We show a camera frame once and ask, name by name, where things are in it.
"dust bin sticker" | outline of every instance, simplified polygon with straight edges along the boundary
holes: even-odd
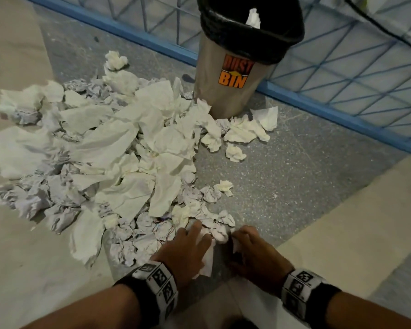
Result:
[[[253,65],[254,61],[226,54],[218,83],[231,88],[243,88]]]

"wristband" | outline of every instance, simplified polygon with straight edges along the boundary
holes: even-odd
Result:
[[[141,328],[161,325],[178,302],[175,279],[163,263],[148,261],[117,282],[129,287],[138,299]]]
[[[291,272],[282,288],[283,307],[304,325],[312,329],[324,329],[326,311],[330,300],[341,290],[327,284],[317,274],[297,269]]]

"black garbage bag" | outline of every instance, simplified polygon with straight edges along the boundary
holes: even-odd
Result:
[[[205,35],[226,50],[261,64],[277,64],[305,36],[298,0],[198,0]],[[257,9],[260,29],[246,25]]]

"black cable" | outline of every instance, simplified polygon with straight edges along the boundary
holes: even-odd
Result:
[[[373,18],[371,18],[365,12],[363,12],[356,4],[353,3],[352,0],[344,0],[344,2],[346,4],[348,4],[351,7],[351,9],[353,9],[359,16],[364,17],[367,21],[369,21],[371,24],[373,24],[375,27],[377,27],[383,33],[385,33],[385,34],[387,34],[387,35],[389,35],[393,38],[396,38],[397,40],[399,40],[402,43],[404,43],[404,44],[408,45],[409,47],[411,47],[411,43],[408,40],[398,36],[397,34],[394,34],[394,33],[390,32],[386,28],[384,28],[381,24],[379,24],[377,21],[373,20]]]

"dustbin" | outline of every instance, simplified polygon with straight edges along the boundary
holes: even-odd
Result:
[[[236,116],[259,83],[304,38],[298,0],[197,0],[203,29],[195,98],[215,119]],[[256,8],[260,29],[245,24]]]

